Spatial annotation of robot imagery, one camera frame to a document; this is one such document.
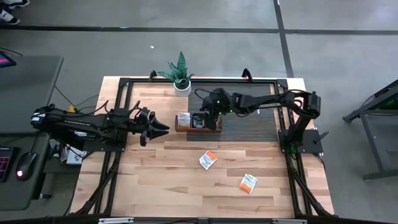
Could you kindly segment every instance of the shoe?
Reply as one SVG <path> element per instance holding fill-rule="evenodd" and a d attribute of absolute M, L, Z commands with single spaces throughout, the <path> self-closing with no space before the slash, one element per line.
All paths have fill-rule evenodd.
<path fill-rule="evenodd" d="M 29 0 L 3 0 L 9 9 L 15 9 L 15 7 L 25 7 L 30 4 Z"/>
<path fill-rule="evenodd" d="M 12 16 L 10 13 L 6 12 L 5 10 L 2 10 L 0 13 L 0 19 L 6 22 L 6 24 L 9 25 L 18 25 L 21 20 Z"/>

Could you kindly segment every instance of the black metal frame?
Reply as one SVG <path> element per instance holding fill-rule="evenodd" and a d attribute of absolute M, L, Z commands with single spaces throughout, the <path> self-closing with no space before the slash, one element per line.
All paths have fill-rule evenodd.
<path fill-rule="evenodd" d="M 379 90 L 377 93 L 373 94 L 370 98 L 374 98 L 369 103 L 362 105 L 359 109 L 354 110 L 349 115 L 343 117 L 343 120 L 350 124 L 355 118 L 361 118 L 363 127 L 365 129 L 366 136 L 371 145 L 372 153 L 375 157 L 377 167 L 379 172 L 372 174 L 367 174 L 363 176 L 363 180 L 374 180 L 386 177 L 398 176 L 398 169 L 394 169 L 391 165 L 389 154 L 386 149 L 380 149 L 376 146 L 371 128 L 369 127 L 368 114 L 382 113 L 385 115 L 398 114 L 397 110 L 378 110 L 381 105 L 396 99 L 398 97 L 398 80 L 392 82 L 388 86 Z"/>
<path fill-rule="evenodd" d="M 137 82 L 141 82 L 141 83 L 142 82 L 144 82 L 144 83 L 145 82 L 169 83 L 170 82 L 170 80 L 168 80 L 168 79 L 158 78 L 156 76 L 157 76 L 156 72 L 152 71 L 149 78 L 144 78 L 144 77 L 142 77 L 142 78 L 120 78 L 119 86 L 118 86 L 118 93 L 116 95 L 115 108 L 120 107 L 122 93 L 123 93 L 125 86 L 127 87 L 127 93 L 126 93 L 126 100 L 124 102 L 124 107 L 129 108 L 130 100 L 131 100 L 131 93 L 132 93 L 132 86 L 134 83 L 137 83 Z M 238 79 L 236 79 L 236 78 L 210 78 L 210 77 L 209 78 L 197 78 L 197 77 L 195 77 L 195 78 L 192 78 L 192 82 L 197 82 L 197 83 L 273 84 L 275 94 L 281 93 L 279 91 L 279 87 L 281 87 L 283 89 L 283 91 L 287 91 L 287 88 L 288 88 L 286 79 L 261 78 L 261 79 L 255 80 L 251 76 L 250 71 L 246 68 L 243 70 L 242 77 L 243 78 L 238 78 Z M 278 114 L 279 114 L 279 123 L 280 123 L 281 129 L 286 129 L 285 119 L 284 119 L 284 114 L 283 114 L 282 108 L 278 108 Z M 289 121 L 290 121 L 290 124 L 294 124 L 292 111 L 289 111 Z M 125 133 L 124 140 L 126 140 L 126 139 L 127 139 L 127 133 Z M 106 214 L 106 215 L 111 214 L 113 198 L 114 198 L 114 191 L 116 188 L 116 180 L 117 180 L 117 176 L 118 176 L 119 162 L 120 162 L 120 158 L 121 158 L 121 152 L 116 152 L 113 164 L 112 164 L 111 168 L 108 170 L 110 156 L 111 156 L 111 152 L 105 152 L 104 162 L 103 162 L 103 166 L 102 166 L 102 170 L 101 170 L 101 178 L 99 180 L 99 186 L 95 190 L 93 195 L 90 197 L 90 199 L 76 213 L 87 214 L 90 211 L 90 209 L 92 208 L 92 206 L 94 206 L 94 214 L 99 214 L 100 210 L 101 210 L 101 201 L 102 201 L 102 196 L 103 196 L 103 190 L 104 190 L 106 184 L 109 181 L 111 181 L 110 187 L 109 187 L 108 199 L 106 202 L 106 207 L 103 211 L 103 214 Z M 301 188 L 303 186 L 305 186 L 305 188 L 306 188 L 306 182 L 305 182 L 302 158 L 299 153 L 296 154 L 296 157 L 297 157 L 297 165 L 298 165 L 297 166 L 298 174 L 296 174 L 292 169 L 289 169 L 289 167 L 293 166 L 292 160 L 291 160 L 291 155 L 285 154 L 286 164 L 288 167 L 289 185 L 290 185 L 290 192 L 292 195 L 294 214 L 297 217 L 298 215 L 302 215 L 302 212 L 299 207 L 299 200 L 297 197 L 297 189 L 295 187 L 295 178 L 297 178 L 297 177 L 295 177 L 295 175 L 298 175 L 298 178 L 300 179 L 300 181 L 298 181 L 298 183 Z M 304 189 L 303 192 L 304 192 L 304 195 L 306 195 L 306 192 L 309 192 L 309 194 L 311 195 L 308 188 Z M 305 196 L 304 199 L 305 199 L 305 213 L 307 215 L 311 215 L 312 210 L 311 210 L 310 200 L 308 199 L 307 196 Z M 266 219 L 258 219 L 258 218 L 247 219 L 247 218 L 245 218 L 244 220 L 246 222 L 247 221 L 258 222 L 259 220 L 262 220 L 264 222 L 264 221 L 268 221 L 270 219 L 269 218 L 266 218 Z"/>

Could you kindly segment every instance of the wooden tabletop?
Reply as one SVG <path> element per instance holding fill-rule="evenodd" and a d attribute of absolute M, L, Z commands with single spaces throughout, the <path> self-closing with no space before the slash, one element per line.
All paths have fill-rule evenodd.
<path fill-rule="evenodd" d="M 109 100 L 108 108 L 113 108 L 119 78 L 104 77 L 97 107 Z M 303 79 L 287 81 L 290 89 L 305 90 Z M 112 216 L 294 217 L 286 161 L 277 142 L 186 141 L 185 133 L 175 132 L 174 117 L 188 110 L 188 98 L 176 96 L 170 83 L 135 83 L 130 105 L 137 100 L 141 107 L 155 111 L 157 119 L 170 126 L 170 132 L 148 141 L 146 147 L 139 145 L 139 135 L 129 135 L 119 166 Z M 274 113 L 278 130 L 276 110 Z M 208 171 L 199 164 L 199 157 L 207 150 L 218 158 Z M 71 212 L 81 208 L 97 188 L 103 157 L 103 152 L 94 152 L 83 161 Z M 333 213 L 322 163 L 311 154 L 302 157 L 308 187 Z M 258 178 L 251 195 L 238 187 L 244 174 Z M 102 208 L 108 188 L 104 192 Z M 304 211 L 302 191 L 297 192 Z"/>

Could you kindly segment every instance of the concrete floor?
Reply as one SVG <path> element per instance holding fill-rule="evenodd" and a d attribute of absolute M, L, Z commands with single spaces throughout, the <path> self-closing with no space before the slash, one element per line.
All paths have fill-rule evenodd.
<path fill-rule="evenodd" d="M 286 29 L 397 30 L 395 0 L 279 0 Z M 278 28 L 272 0 L 35 0 L 14 12 L 22 25 Z M 386 35 L 287 35 L 294 77 L 322 97 L 315 121 L 335 213 L 398 222 L 398 177 L 364 183 L 377 170 L 360 121 L 341 119 L 394 81 L 398 39 Z M 99 92 L 105 75 L 149 75 L 167 69 L 182 50 L 197 75 L 286 77 L 279 34 L 192 32 L 62 32 L 2 30 L 0 47 L 24 55 L 65 58 L 57 86 L 72 102 Z M 68 103 L 57 93 L 61 108 Z M 49 178 L 54 198 L 0 220 L 63 215 L 76 176 Z"/>

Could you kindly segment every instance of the black mesh mat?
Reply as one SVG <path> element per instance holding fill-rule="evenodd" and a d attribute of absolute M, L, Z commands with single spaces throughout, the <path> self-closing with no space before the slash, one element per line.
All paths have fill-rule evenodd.
<path fill-rule="evenodd" d="M 202 103 L 202 100 L 194 94 L 194 90 L 197 88 L 208 91 L 214 90 L 215 88 L 224 88 L 229 94 L 237 92 L 252 96 L 271 94 L 268 84 L 192 83 L 192 93 L 188 97 L 188 111 L 191 113 L 199 112 Z M 204 98 L 208 93 L 198 91 L 198 94 Z M 187 141 L 277 141 L 273 109 L 255 111 L 245 118 L 240 118 L 235 114 L 227 114 L 222 118 L 222 133 L 187 133 Z"/>

